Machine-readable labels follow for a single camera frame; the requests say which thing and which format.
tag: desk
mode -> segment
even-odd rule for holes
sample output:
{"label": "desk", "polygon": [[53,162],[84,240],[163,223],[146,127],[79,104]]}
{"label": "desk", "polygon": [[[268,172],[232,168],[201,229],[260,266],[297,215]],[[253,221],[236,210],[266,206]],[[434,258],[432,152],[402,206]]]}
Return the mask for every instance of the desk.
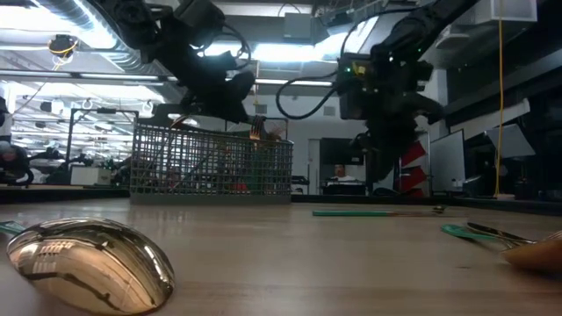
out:
{"label": "desk", "polygon": [[[154,315],[559,315],[562,283],[512,269],[498,245],[439,231],[464,218],[314,218],[311,210],[429,211],[412,205],[130,205],[127,199],[4,205],[0,220],[68,216],[127,223],[169,254],[177,290]],[[562,218],[450,207],[451,215],[560,229]],[[0,315],[86,316],[38,295],[0,256]]]}

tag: wooden table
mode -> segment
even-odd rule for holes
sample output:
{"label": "wooden table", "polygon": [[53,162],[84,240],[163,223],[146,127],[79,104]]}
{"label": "wooden table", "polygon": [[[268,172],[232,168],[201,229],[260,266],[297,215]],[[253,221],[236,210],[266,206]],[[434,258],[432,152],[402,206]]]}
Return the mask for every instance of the wooden table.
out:
{"label": "wooden table", "polygon": [[[501,246],[440,232],[459,218],[313,218],[311,210],[429,211],[427,206],[140,207],[125,199],[2,205],[0,220],[101,216],[168,253],[177,290],[157,315],[560,315],[562,282],[512,269]],[[450,208],[546,235],[562,218]],[[0,262],[0,315],[85,315],[37,294]]]}

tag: door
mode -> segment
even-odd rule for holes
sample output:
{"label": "door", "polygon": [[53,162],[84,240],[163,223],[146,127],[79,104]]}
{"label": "door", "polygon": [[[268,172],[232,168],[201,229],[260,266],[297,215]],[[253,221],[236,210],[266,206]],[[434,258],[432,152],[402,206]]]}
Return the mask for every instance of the door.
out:
{"label": "door", "polygon": [[308,194],[320,194],[320,140],[308,140]]}

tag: ceiling pipe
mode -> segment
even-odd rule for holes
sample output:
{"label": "ceiling pipe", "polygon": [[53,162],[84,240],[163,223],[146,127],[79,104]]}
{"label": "ceiling pipe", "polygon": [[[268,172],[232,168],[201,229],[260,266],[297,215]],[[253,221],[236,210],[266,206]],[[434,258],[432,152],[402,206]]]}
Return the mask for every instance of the ceiling pipe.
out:
{"label": "ceiling pipe", "polygon": [[[144,64],[141,54],[128,47],[125,42],[117,36],[104,17],[85,0],[31,0],[35,5],[50,11],[58,18],[73,23],[80,30],[80,38],[89,46],[93,43],[114,44],[111,50],[118,51],[117,54],[104,54],[104,57],[126,73],[166,75],[168,74],[161,64],[157,62]],[[168,83],[162,87],[151,87],[160,93],[168,102],[179,102],[184,96],[183,89],[174,83]]]}

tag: metal basket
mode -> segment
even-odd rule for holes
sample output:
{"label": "metal basket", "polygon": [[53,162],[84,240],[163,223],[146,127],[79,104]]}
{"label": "metal basket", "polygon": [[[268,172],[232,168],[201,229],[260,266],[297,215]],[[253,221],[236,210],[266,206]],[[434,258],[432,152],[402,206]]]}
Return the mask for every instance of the metal basket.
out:
{"label": "metal basket", "polygon": [[134,204],[232,205],[291,202],[292,143],[251,140],[249,132],[171,128],[171,104],[135,124]]}

